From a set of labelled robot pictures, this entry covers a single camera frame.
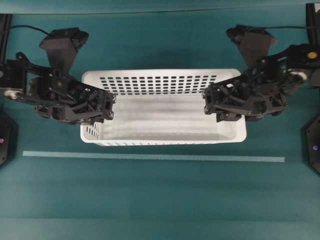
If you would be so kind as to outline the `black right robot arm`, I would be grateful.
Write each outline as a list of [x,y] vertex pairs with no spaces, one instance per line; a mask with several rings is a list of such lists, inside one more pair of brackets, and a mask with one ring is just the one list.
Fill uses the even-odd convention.
[[320,47],[314,44],[290,45],[280,53],[261,56],[241,75],[205,88],[204,113],[215,114],[217,122],[280,115],[288,108],[287,98],[319,69]]

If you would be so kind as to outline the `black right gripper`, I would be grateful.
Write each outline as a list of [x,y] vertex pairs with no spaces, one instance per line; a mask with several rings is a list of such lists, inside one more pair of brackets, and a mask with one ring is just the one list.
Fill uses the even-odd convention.
[[216,122],[259,121],[277,116],[288,108],[287,96],[278,81],[253,79],[244,74],[211,83],[202,92],[204,113],[215,114]]

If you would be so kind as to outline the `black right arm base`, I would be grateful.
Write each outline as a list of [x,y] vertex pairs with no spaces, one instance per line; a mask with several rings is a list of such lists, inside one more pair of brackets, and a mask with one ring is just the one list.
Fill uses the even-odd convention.
[[320,115],[312,117],[301,128],[303,163],[320,176]]

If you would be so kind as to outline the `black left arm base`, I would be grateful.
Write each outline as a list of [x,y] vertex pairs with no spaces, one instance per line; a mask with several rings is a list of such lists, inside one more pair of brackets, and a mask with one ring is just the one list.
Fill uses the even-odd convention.
[[17,155],[19,126],[7,113],[0,113],[0,168],[3,169]]

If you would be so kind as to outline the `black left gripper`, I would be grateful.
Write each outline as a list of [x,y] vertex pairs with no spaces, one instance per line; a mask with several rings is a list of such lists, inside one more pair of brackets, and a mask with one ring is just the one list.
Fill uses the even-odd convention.
[[114,119],[116,96],[75,79],[32,79],[33,111],[46,119],[71,125],[93,126]]

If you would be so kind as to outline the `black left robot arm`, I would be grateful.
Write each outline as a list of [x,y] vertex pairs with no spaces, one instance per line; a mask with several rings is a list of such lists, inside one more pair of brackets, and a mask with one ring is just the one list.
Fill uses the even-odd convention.
[[0,64],[0,94],[33,106],[46,119],[70,125],[111,121],[116,96],[62,71],[31,63],[22,53]]

